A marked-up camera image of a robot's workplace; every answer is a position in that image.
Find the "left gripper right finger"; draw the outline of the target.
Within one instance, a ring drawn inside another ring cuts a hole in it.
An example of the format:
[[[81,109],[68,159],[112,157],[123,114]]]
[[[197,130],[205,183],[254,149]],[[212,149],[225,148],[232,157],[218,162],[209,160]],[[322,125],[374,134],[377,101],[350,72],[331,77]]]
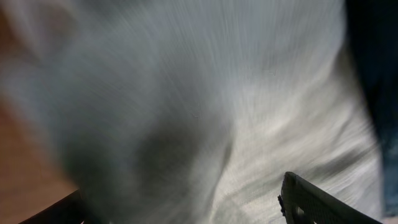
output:
[[[381,224],[293,172],[284,174],[278,201],[287,224]]]

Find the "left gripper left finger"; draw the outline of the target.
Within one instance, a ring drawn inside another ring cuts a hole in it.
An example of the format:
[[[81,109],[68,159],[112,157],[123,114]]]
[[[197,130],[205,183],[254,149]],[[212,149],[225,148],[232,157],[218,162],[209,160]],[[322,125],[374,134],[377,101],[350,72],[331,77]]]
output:
[[[79,190],[42,210],[20,224],[100,224],[87,209]]]

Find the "light grey jeans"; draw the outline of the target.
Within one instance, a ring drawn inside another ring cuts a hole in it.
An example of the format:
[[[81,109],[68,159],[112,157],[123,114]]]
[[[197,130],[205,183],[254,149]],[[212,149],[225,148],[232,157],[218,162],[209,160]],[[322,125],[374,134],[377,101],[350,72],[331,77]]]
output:
[[[101,222],[281,223],[287,171],[381,219],[344,1],[1,6],[1,90]]]

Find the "blue jeans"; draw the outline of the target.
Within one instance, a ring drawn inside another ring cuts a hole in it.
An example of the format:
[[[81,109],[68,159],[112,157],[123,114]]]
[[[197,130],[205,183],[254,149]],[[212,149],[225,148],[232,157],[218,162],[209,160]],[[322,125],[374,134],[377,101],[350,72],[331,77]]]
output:
[[[347,0],[349,45],[382,152],[384,216],[397,216],[397,0]]]

